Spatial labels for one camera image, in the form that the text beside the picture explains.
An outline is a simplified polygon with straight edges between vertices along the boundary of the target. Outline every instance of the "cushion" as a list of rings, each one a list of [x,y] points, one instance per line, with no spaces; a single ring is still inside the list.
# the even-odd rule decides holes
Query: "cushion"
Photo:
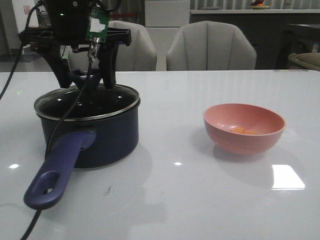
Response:
[[[320,71],[320,52],[292,53],[288,59],[304,69]]]

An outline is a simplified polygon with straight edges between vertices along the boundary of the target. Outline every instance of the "chair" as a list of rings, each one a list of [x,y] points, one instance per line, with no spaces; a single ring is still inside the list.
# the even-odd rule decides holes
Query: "chair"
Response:
[[[180,27],[166,55],[168,71],[253,70],[257,53],[235,25],[201,21]]]
[[[139,24],[125,21],[110,21],[110,28],[130,29],[130,46],[119,45],[115,70],[116,71],[155,71],[157,54],[154,44],[147,29]],[[87,52],[68,53],[68,63],[71,70],[80,69],[84,72],[88,70],[89,60]],[[93,67],[98,67],[98,59]]]
[[[320,52],[291,53],[288,60],[288,69],[320,71]]]

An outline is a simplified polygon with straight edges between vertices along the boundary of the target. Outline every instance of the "cabinet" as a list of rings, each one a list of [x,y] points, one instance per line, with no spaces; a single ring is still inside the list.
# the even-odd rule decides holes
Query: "cabinet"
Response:
[[[176,30],[189,23],[190,0],[145,1],[145,27],[154,44],[157,71],[166,71],[166,56]]]
[[[288,24],[319,24],[319,10],[191,10],[190,22],[216,21],[238,26],[257,53],[256,69],[276,69]]]

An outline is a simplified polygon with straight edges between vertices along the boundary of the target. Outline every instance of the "orange food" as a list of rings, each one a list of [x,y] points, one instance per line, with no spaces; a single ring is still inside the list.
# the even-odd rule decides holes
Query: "orange food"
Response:
[[[258,133],[256,133],[255,131],[246,130],[246,129],[245,129],[244,127],[242,127],[242,126],[236,126],[235,128],[233,128],[233,129],[231,130],[231,132],[237,133],[237,134],[258,135]]]
[[[231,132],[237,133],[237,134],[243,134],[243,133],[245,133],[245,128],[242,126],[236,126],[235,128],[233,128],[231,130]]]

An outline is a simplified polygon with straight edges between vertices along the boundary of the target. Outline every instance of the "pink bowl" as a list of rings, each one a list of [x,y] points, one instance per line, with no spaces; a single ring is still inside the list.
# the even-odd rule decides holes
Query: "pink bowl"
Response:
[[[281,137],[286,122],[278,114],[259,106],[227,103],[204,111],[207,134],[221,148],[242,155],[262,153],[273,147]],[[256,134],[236,133],[243,127]]]

